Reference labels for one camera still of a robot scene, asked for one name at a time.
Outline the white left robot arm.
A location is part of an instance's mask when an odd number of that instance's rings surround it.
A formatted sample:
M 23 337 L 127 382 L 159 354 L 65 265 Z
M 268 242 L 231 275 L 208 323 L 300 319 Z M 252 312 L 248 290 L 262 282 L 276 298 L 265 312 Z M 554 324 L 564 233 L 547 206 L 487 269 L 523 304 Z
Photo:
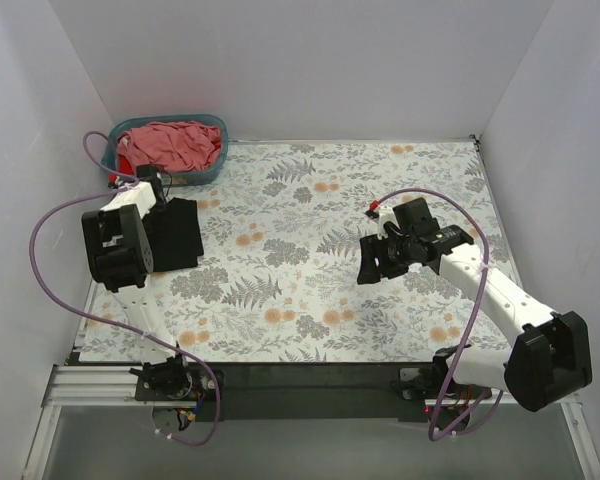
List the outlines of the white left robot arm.
M 139 336 L 142 367 L 130 372 L 148 389 L 180 400 L 192 390 L 193 377 L 158 310 L 151 287 L 154 257 L 143 220 L 166 205 L 158 169 L 142 165 L 139 182 L 98 210 L 82 215 L 87 260 L 93 279 L 104 285 Z

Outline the black t-shirt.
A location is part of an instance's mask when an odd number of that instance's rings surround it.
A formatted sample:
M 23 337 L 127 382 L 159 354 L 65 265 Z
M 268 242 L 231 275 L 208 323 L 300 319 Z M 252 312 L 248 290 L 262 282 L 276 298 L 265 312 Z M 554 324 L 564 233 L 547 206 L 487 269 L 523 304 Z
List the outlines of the black t-shirt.
M 195 200 L 173 198 L 143 219 L 154 271 L 167 273 L 198 266 L 204 247 Z

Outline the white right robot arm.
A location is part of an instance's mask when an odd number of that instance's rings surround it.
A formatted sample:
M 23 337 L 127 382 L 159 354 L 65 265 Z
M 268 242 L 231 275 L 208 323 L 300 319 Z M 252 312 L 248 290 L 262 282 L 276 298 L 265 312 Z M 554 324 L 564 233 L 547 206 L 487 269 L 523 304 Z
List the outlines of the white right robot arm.
M 505 351 L 455 346 L 439 350 L 414 382 L 455 397 L 467 386 L 507 392 L 536 412 L 593 380 L 588 327 L 570 311 L 539 302 L 497 268 L 488 266 L 473 237 L 457 225 L 441 227 L 422 198 L 382 207 L 367 216 L 377 231 L 360 240 L 360 285 L 406 274 L 413 265 L 430 268 L 465 296 L 500 330 Z

